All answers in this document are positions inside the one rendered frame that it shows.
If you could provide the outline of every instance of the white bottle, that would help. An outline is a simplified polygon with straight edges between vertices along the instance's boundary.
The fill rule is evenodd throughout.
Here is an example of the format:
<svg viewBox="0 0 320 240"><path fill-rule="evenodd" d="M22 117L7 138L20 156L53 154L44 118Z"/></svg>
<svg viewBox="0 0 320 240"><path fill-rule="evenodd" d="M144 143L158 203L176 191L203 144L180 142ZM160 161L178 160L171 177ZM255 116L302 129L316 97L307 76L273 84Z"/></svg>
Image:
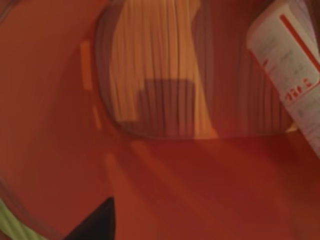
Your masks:
<svg viewBox="0 0 320 240"><path fill-rule="evenodd" d="M320 57L303 0L276 0L252 24L247 48L320 157Z"/></svg>

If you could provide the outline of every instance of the red stripe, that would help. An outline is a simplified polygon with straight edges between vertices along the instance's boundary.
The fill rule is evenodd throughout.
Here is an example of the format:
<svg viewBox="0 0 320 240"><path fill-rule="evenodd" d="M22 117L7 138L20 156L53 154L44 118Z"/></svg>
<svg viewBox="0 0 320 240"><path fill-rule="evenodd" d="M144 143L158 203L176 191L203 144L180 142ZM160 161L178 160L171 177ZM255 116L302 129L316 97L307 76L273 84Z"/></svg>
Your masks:
<svg viewBox="0 0 320 240"><path fill-rule="evenodd" d="M288 18L282 14L280 16L281 21L283 22L283 24L285 25L285 27L289 30L289 32L292 34L292 36L294 37L294 39L296 40L296 42L299 44L299 46L302 48L302 50L304 51L304 53L307 55L307 57L310 59L310 61L313 63L313 65L315 66L315 68L318 70L318 72L320 72L320 64L317 61L317 59L315 58L315 56L312 54L312 52L310 51L310 49L308 48L308 46L305 44L305 42L302 40L302 38L299 36L299 34L297 33L296 29L294 28L294 26L292 26L292 24L290 23L290 21L288 20Z"/></svg>

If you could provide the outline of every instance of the yellow-green object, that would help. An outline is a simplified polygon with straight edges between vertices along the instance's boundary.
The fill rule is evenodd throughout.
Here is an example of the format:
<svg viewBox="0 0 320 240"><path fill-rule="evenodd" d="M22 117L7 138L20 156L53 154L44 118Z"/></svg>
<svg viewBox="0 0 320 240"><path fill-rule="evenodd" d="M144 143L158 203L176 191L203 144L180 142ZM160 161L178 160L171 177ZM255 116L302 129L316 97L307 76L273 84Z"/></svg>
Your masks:
<svg viewBox="0 0 320 240"><path fill-rule="evenodd" d="M0 231L12 240L45 240L20 222L0 199Z"/></svg>

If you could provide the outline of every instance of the red surface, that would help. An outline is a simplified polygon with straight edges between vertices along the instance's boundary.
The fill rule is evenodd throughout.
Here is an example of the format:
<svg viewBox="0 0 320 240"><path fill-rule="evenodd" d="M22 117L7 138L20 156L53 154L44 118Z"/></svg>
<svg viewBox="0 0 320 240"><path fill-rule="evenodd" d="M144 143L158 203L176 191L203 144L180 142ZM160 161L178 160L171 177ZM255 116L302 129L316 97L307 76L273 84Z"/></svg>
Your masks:
<svg viewBox="0 0 320 240"><path fill-rule="evenodd" d="M319 239L320 162L299 133L165 142L113 127L79 51L104 5L32 0L0 25L0 174L26 210L65 235L114 195L117 240Z"/></svg>

